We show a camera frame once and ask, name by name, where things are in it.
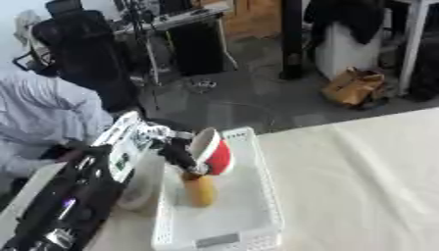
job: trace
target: white box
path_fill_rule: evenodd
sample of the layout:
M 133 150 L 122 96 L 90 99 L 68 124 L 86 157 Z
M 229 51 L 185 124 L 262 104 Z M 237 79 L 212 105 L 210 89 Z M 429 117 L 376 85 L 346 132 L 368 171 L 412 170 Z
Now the white box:
M 369 70 L 376 67 L 381 46 L 381 30 L 369 44 L 355 40 L 351 31 L 339 24 L 326 30 L 325 41 L 316 49 L 316 66 L 327 78 L 333 80 L 349 67 Z

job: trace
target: black robotic glove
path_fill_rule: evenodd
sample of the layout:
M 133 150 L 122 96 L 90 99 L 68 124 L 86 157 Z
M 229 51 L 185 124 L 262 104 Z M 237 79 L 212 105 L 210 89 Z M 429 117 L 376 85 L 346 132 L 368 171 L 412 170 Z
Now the black robotic glove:
M 190 168 L 197 166 L 192 154 L 187 150 L 189 143 L 190 140 L 174 138 L 171 143 L 165 144 L 158 154 L 165 157 L 170 164 L 188 171 Z

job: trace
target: basket handle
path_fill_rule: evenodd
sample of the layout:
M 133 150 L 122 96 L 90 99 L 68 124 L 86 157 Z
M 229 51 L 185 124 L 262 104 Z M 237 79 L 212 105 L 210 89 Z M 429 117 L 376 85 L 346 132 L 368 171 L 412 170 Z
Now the basket handle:
M 207 248 L 217 245 L 231 244 L 239 242 L 240 237 L 238 233 L 225 234 L 221 236 L 216 236 L 212 238 L 199 239 L 196 242 L 197 248 Z

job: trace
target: wooden cabinet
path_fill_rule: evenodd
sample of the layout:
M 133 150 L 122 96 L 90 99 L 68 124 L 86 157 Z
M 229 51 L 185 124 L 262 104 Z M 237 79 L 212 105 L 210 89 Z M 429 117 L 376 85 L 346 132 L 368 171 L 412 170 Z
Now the wooden cabinet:
M 203 4 L 219 0 L 203 0 Z M 227 38 L 265 37 L 280 33 L 280 0 L 228 0 L 234 8 L 224 17 Z

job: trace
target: chair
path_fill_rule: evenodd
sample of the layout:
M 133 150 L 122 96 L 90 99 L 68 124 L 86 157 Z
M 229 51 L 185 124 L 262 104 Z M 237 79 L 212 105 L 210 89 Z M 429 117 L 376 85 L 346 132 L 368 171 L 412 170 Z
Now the chair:
M 46 9 L 54 18 L 84 10 L 80 0 L 53 0 L 46 3 Z
M 60 14 L 58 8 L 51 10 L 56 15 L 37 24 L 32 33 L 49 48 L 59 76 L 95 90 L 104 109 L 111 113 L 141 108 L 137 89 L 129 79 L 113 31 L 104 16 L 98 11 L 77 8 L 75 11 L 63 9 L 64 14 Z

